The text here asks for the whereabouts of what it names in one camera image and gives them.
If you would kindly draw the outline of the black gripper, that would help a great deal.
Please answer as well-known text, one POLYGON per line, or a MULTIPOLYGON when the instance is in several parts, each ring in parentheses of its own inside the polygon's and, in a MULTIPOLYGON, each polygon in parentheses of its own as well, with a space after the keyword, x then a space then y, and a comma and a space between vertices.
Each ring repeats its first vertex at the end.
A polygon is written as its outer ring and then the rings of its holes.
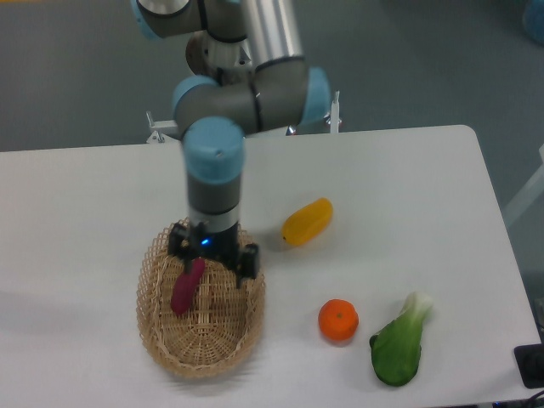
POLYGON ((219 232, 210 232, 204 223, 190 222, 187 228, 178 222, 168 235, 167 253, 183 264, 185 275, 191 273, 192 262, 196 258, 220 262, 235 272, 236 288, 241 289, 244 281, 258 277, 260 251, 255 243, 247 244, 240 250, 238 232, 238 223, 219 232))

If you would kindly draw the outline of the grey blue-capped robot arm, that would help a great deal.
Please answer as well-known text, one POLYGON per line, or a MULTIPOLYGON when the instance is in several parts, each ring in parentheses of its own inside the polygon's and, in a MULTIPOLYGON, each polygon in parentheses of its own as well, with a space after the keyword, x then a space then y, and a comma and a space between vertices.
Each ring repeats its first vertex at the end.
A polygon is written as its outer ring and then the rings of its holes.
POLYGON ((254 279, 259 249, 238 240, 244 139, 322 120, 326 73, 308 65, 290 1, 134 1, 148 37, 190 34, 192 76, 173 91, 173 120, 187 174, 189 222, 176 224, 169 254, 189 268, 211 259, 254 279))

